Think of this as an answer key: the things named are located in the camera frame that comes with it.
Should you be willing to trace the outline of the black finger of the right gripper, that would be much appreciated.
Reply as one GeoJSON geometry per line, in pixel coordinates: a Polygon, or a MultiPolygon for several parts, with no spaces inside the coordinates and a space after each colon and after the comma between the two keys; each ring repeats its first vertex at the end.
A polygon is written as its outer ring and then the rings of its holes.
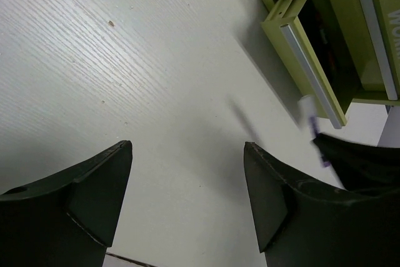
{"type": "Polygon", "coordinates": [[[320,133],[313,143],[349,191],[399,187],[399,149],[359,144],[320,133]]]}

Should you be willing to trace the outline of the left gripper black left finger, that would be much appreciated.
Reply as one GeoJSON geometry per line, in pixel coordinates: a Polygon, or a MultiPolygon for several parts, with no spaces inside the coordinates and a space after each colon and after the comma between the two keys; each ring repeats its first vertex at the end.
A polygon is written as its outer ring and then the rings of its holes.
{"type": "Polygon", "coordinates": [[[1,195],[1,266],[102,266],[131,171],[120,141],[81,163],[1,195]]]}

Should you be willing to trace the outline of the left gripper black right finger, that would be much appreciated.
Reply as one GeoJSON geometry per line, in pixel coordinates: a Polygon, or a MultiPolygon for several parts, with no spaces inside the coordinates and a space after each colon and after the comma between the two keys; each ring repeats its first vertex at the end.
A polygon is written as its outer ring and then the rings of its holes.
{"type": "Polygon", "coordinates": [[[399,188],[348,191],[287,165],[255,143],[244,172],[268,266],[398,266],[399,188]]]}

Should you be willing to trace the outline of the purple pen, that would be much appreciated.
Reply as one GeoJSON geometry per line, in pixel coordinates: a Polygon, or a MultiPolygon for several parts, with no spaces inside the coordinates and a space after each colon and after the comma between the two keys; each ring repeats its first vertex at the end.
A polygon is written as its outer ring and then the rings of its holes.
{"type": "Polygon", "coordinates": [[[305,95],[298,101],[301,117],[309,128],[312,137],[312,143],[320,134],[319,121],[313,95],[305,95]]]}

